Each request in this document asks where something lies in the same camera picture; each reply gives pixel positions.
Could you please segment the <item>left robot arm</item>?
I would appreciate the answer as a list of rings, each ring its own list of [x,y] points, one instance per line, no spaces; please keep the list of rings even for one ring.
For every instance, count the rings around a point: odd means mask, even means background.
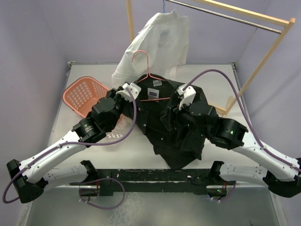
[[[67,134],[53,145],[26,160],[11,160],[7,163],[11,181],[21,203],[29,203],[40,197],[62,178],[78,178],[79,182],[91,185],[97,173],[85,166],[74,167],[69,172],[55,170],[64,160],[94,144],[112,132],[121,115],[123,98],[116,89],[111,89],[92,107],[87,117],[80,120]]]

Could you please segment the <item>pink plastic laundry basket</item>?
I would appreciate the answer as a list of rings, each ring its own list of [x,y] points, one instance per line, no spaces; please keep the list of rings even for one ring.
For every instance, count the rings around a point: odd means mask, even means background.
[[[63,102],[77,115],[85,118],[97,101],[105,97],[109,89],[95,78],[77,79],[63,92]]]

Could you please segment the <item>blue hanger hook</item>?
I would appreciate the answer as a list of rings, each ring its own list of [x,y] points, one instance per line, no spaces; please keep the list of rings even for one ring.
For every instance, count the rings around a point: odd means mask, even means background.
[[[165,0],[162,0],[162,13],[166,13],[165,12]]]

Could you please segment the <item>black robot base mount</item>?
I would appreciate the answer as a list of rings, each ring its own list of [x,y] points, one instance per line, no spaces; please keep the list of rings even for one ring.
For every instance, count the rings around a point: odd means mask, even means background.
[[[226,183],[210,169],[98,169],[97,173],[99,178],[117,179],[126,192],[206,195],[208,186],[222,188]],[[111,185],[114,193],[122,192],[113,181],[100,182],[100,189],[103,185]]]

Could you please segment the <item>wooden clothes rack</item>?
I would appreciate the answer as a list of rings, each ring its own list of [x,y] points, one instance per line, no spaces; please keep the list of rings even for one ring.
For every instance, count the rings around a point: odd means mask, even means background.
[[[173,4],[189,8],[191,10],[196,10],[202,14],[207,14],[207,16],[205,17],[198,17],[196,19],[198,21],[198,24],[208,25],[208,28],[204,29],[206,34],[213,34],[214,31],[217,31],[218,34],[222,36],[222,40],[226,41],[226,44],[229,44],[230,39],[226,39],[226,35],[222,33],[222,30],[224,28],[233,27],[238,32],[237,36],[232,35],[235,41],[242,39],[242,35],[245,34],[245,32],[242,29],[240,29],[237,25],[223,24],[221,22],[222,19],[230,20],[233,23],[239,23],[241,25],[246,25],[254,28],[253,33],[249,35],[248,43],[245,44],[245,48],[243,51],[241,51],[241,54],[238,56],[238,59],[236,61],[232,60],[232,62],[236,64],[239,64],[239,61],[246,55],[247,50],[250,48],[251,43],[257,34],[263,32],[273,33],[275,40],[268,40],[268,45],[264,46],[264,49],[266,51],[260,55],[260,62],[254,68],[254,70],[248,74],[249,78],[241,87],[241,90],[238,95],[242,96],[245,90],[254,80],[256,75],[259,73],[259,71],[268,61],[268,59],[275,52],[281,41],[289,33],[289,31],[296,22],[296,18],[293,16],[289,20],[285,20],[283,15],[277,15],[276,17],[268,15],[267,13],[270,12],[272,5],[276,3],[275,0],[272,0],[270,2],[270,4],[266,7],[264,13],[251,11],[245,8],[240,8],[216,0],[197,0],[195,2],[198,4],[197,6],[185,3],[183,0],[166,0],[165,5],[167,3]]]

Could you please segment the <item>white hanging shirt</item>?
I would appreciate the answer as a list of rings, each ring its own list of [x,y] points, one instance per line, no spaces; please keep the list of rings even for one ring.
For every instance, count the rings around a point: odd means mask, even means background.
[[[146,74],[147,65],[151,73],[164,76],[172,67],[186,64],[189,29],[189,17],[175,9],[156,13],[124,52],[111,76],[112,86],[134,82]]]

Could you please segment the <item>dark pinstriped shirt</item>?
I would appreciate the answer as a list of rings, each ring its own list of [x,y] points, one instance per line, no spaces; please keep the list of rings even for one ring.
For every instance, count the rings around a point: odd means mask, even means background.
[[[179,105],[181,100],[177,89],[183,83],[168,79],[158,81],[152,78],[137,83],[144,77],[134,81],[142,89],[136,99],[136,125],[153,145],[154,153],[160,155],[172,170],[181,169],[195,159],[201,160],[206,138],[174,122],[172,116],[172,108]],[[193,103],[204,101],[208,104],[202,88],[197,86],[193,88],[196,91]],[[141,101],[164,97],[169,97],[169,99]]]

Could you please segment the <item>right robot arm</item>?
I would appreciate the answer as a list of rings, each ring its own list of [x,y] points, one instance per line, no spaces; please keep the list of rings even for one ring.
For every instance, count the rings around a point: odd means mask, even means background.
[[[282,154],[262,142],[249,128],[230,118],[219,117],[215,108],[204,101],[172,108],[174,121],[197,132],[217,147],[232,150],[256,166],[236,166],[215,161],[209,179],[241,181],[267,187],[271,192],[291,198],[301,192],[301,160]]]

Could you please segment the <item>pink wire hanger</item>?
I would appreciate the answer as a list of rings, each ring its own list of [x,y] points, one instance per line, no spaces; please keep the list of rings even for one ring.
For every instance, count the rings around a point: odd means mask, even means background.
[[[135,57],[136,53],[138,53],[138,52],[142,52],[142,53],[144,53],[146,55],[147,73],[146,73],[145,77],[142,78],[142,79],[140,79],[140,80],[138,80],[137,83],[139,83],[139,82],[141,82],[141,81],[143,81],[143,80],[145,80],[147,78],[152,78],[152,79],[155,79],[155,80],[158,80],[158,81],[165,81],[164,79],[161,79],[159,77],[155,77],[155,76],[151,75],[151,73],[150,73],[150,67],[149,67],[149,56],[148,56],[148,54],[145,51],[143,51],[143,50],[137,50],[137,51],[135,51],[133,53],[131,62],[133,62],[134,57]],[[141,100],[141,101],[144,101],[144,102],[145,101],[160,101],[160,100],[168,100],[168,99],[169,99],[169,97],[164,97],[164,98],[155,98],[155,99],[148,99],[148,100]]]

